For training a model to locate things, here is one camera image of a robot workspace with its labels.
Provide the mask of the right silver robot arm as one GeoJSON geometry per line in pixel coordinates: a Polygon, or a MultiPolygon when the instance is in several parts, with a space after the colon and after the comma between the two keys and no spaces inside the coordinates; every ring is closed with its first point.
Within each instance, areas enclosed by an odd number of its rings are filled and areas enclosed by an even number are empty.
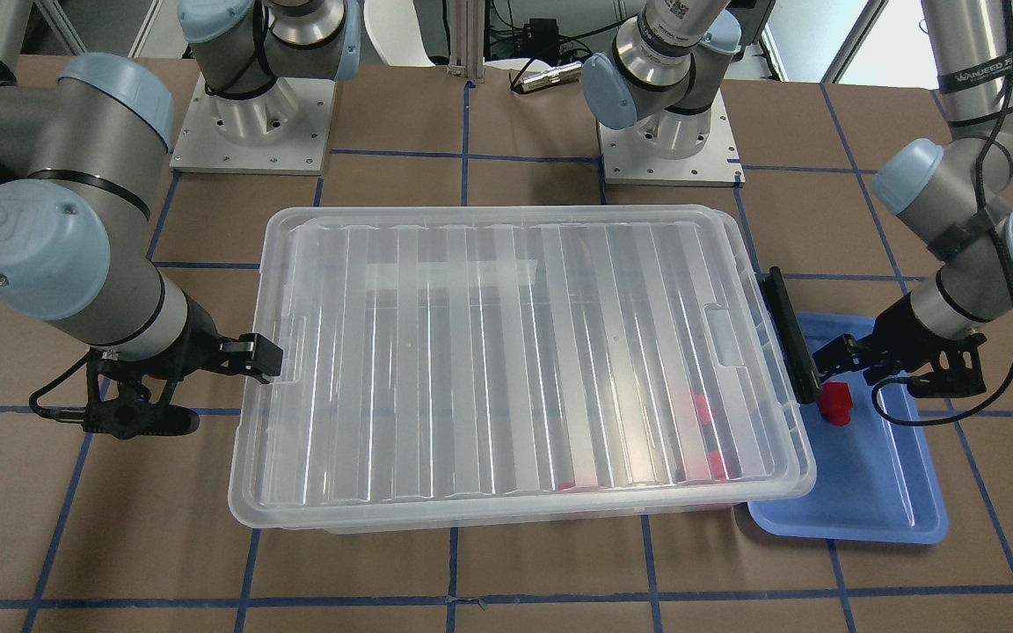
{"type": "Polygon", "coordinates": [[[277,376],[277,345],[221,335],[145,255],[173,150],[168,85],[102,52],[74,55],[47,88],[21,85],[32,7],[0,1],[0,301],[138,374],[277,376]]]}

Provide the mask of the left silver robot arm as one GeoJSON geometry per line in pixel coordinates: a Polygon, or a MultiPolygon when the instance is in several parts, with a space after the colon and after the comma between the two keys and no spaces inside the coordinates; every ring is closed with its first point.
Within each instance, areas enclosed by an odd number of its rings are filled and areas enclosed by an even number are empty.
{"type": "MultiPolygon", "coordinates": [[[[741,29],[723,1],[650,1],[607,51],[588,57],[588,108],[620,131],[642,121],[703,117],[721,60],[741,29]]],[[[1013,312],[1013,4],[925,1],[951,141],[913,140],[871,189],[940,261],[875,321],[813,354],[819,377],[860,372],[875,384],[941,360],[975,365],[986,324],[1013,312]]]]}

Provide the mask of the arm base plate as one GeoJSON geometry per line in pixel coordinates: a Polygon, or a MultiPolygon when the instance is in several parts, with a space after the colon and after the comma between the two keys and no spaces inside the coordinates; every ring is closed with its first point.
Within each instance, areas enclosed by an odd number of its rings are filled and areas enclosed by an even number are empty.
{"type": "Polygon", "coordinates": [[[612,185],[741,187],[747,182],[721,91],[696,115],[663,111],[615,131],[596,125],[612,185]]]}
{"type": "Polygon", "coordinates": [[[173,170],[320,176],[334,111],[331,80],[282,77],[265,95],[209,95],[200,77],[170,160],[173,170]]]}

